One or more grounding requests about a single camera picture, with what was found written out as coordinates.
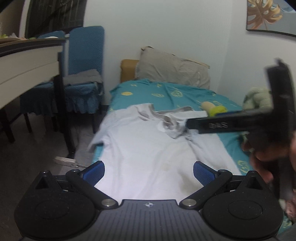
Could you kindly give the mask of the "person right hand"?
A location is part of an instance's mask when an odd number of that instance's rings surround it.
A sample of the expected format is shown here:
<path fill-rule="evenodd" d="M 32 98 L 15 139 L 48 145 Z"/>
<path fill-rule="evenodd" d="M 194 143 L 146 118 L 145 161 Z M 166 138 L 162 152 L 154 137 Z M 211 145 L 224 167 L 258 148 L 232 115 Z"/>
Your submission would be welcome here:
<path fill-rule="evenodd" d="M 252 168 L 265 183 L 288 175 L 295 179 L 295 131 L 279 133 L 263 129 L 243 131 L 241 149 L 248 152 Z"/>

